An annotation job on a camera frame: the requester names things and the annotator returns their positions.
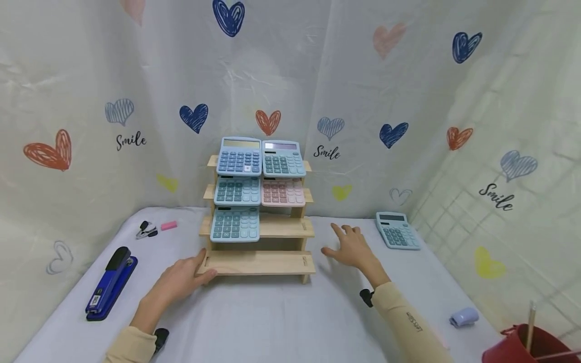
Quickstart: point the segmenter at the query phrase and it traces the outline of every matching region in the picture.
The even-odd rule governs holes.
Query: barcode label
[[[99,299],[101,299],[101,295],[93,296],[93,300],[91,300],[91,303],[89,304],[89,306],[96,306],[97,303],[99,303]]]

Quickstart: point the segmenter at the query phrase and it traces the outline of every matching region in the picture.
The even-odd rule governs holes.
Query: hand
[[[153,334],[157,322],[171,303],[190,295],[216,277],[217,271],[214,269],[196,277],[205,256],[206,249],[202,249],[197,256],[177,260],[175,264],[169,266],[139,302],[130,326],[146,334]]]
[[[345,233],[334,223],[331,223],[331,228],[339,238],[340,246],[338,251],[323,247],[321,252],[325,256],[334,258],[344,265],[358,268],[374,289],[390,281],[381,262],[367,245],[359,227],[352,228],[349,225],[343,225],[341,228],[345,230]]]

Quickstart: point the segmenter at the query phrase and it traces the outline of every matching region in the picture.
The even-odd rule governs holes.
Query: calculator
[[[217,206],[259,206],[259,177],[229,177],[220,175],[214,191]]]
[[[307,175],[298,142],[264,140],[262,159],[265,177],[297,178]]]
[[[262,179],[262,205],[265,207],[303,207],[303,183],[298,178]]]
[[[223,137],[216,172],[233,177],[259,177],[262,174],[260,151],[258,139]]]
[[[258,207],[216,207],[210,241],[257,242],[260,238]]]
[[[377,212],[375,224],[387,247],[398,250],[419,250],[421,248],[405,214]]]

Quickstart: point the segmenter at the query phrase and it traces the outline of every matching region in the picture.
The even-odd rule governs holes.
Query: wooden shelf
[[[304,164],[304,170],[307,172],[311,172],[311,164],[309,164],[309,162],[307,160],[303,160],[303,164]],[[216,165],[218,165],[218,156],[217,155],[212,155],[210,156],[210,161],[208,161],[208,167],[210,168],[215,168]]]
[[[207,215],[200,227],[200,236],[210,236],[212,216]],[[313,224],[307,218],[290,218],[287,215],[260,213],[261,238],[312,238]]]
[[[204,192],[204,199],[206,200],[214,200],[214,191],[216,190],[216,186],[214,184],[208,184],[206,187],[206,191]],[[313,203],[313,196],[311,195],[311,190],[309,188],[303,188],[304,194],[304,201],[306,203]]]
[[[210,251],[198,273],[215,269],[219,275],[312,275],[309,251]]]

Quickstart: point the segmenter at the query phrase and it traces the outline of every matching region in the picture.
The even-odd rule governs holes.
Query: pink calculator
[[[303,207],[303,183],[297,178],[262,179],[262,205],[265,207]]]

